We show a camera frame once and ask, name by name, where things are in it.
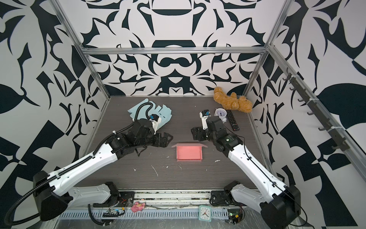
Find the pink paper box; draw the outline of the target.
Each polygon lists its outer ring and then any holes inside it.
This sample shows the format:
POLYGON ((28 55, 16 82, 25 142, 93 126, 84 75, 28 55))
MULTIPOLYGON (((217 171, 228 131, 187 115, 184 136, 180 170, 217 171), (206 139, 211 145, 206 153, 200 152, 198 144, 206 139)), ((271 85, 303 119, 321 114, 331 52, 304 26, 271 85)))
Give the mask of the pink paper box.
POLYGON ((177 143, 172 148, 176 149, 176 160, 178 162, 201 162, 203 160, 203 148, 207 148, 207 146, 201 143, 177 143))

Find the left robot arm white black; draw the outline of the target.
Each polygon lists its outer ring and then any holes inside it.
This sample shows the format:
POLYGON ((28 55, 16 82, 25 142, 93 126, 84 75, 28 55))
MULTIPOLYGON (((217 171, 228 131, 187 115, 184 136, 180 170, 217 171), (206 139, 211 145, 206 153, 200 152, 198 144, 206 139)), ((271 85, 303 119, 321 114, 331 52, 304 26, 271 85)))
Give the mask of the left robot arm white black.
POLYGON ((37 173, 33 178, 33 189, 17 200, 5 214, 5 225, 20 225, 35 218, 48 221, 70 207, 86 204, 119 204, 121 195, 112 182, 84 188, 78 188, 76 184, 126 155, 134 152, 140 155, 139 148, 146 150, 148 146, 168 147, 173 136, 166 132, 157 133, 154 127, 155 122, 152 120, 135 120, 124 129, 108 135, 93 152, 70 165, 51 173, 37 173), (15 210, 29 196, 34 196, 38 213, 25 219, 14 220, 15 210))

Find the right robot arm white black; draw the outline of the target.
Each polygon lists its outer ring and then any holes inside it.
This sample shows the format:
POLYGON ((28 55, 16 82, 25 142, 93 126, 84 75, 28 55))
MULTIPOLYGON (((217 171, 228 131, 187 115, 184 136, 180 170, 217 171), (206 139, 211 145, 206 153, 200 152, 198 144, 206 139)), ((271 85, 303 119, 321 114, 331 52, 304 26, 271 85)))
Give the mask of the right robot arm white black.
POLYGON ((287 186, 275 177, 250 153, 241 139, 228 133, 221 119, 209 116, 202 119, 202 127, 191 129, 196 141, 209 141, 215 148, 234 162, 257 187, 248 189, 241 183, 232 182, 226 186, 230 199, 259 212, 271 229, 284 229, 293 225, 302 212, 301 193, 294 185, 287 186))

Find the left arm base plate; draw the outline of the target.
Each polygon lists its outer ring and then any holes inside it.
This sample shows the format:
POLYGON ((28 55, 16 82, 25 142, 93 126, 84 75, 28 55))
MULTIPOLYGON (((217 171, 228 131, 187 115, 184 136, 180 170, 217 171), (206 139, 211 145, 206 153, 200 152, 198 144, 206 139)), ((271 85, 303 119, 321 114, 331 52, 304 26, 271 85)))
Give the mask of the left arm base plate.
POLYGON ((134 191, 120 191, 119 196, 111 195, 106 202, 99 204, 94 203, 92 206, 94 208, 121 208, 121 207, 131 207, 134 201, 135 192, 134 191))

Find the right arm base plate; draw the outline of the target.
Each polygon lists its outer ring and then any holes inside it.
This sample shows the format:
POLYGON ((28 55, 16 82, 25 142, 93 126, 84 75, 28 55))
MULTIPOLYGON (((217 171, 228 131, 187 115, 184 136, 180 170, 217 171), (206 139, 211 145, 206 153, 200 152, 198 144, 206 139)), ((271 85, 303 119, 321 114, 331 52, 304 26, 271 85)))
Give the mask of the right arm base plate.
POLYGON ((247 206, 250 199, 242 194, 232 193, 230 190, 211 191, 210 205, 218 206, 247 206))

